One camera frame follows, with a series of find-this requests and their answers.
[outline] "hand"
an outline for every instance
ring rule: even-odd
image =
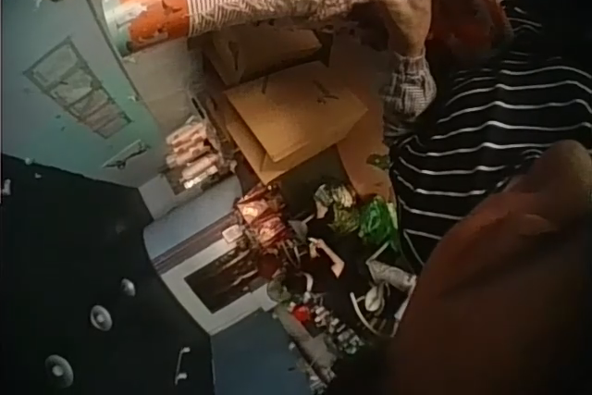
[[[420,56],[432,20],[432,0],[379,1],[392,49],[402,56]]]
[[[318,240],[316,238],[309,238],[309,251],[311,254],[311,258],[317,258],[319,256],[318,249],[325,250],[327,245],[323,240]]]

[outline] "blue wall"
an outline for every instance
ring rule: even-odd
[[[162,136],[110,51],[86,0],[2,0],[2,151],[94,179],[140,186],[163,164]],[[109,139],[41,93],[23,71],[70,37],[132,123]],[[102,168],[131,143],[154,147],[125,170]]]

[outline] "door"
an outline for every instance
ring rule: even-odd
[[[213,394],[210,338],[156,275],[136,189],[2,156],[2,392]],[[135,284],[127,296],[121,279]],[[95,304],[111,314],[94,328]],[[179,351],[188,377],[175,385]],[[45,359],[68,360],[57,389]]]

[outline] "box flap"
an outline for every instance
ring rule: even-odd
[[[343,138],[365,105],[335,73],[311,62],[227,90],[270,161],[317,154]]]
[[[310,30],[290,30],[267,24],[240,25],[217,31],[203,46],[218,75],[227,86],[251,80],[271,68],[286,66],[321,49]]]

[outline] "window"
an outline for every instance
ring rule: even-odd
[[[69,38],[24,74],[76,120],[104,138],[130,123]]]

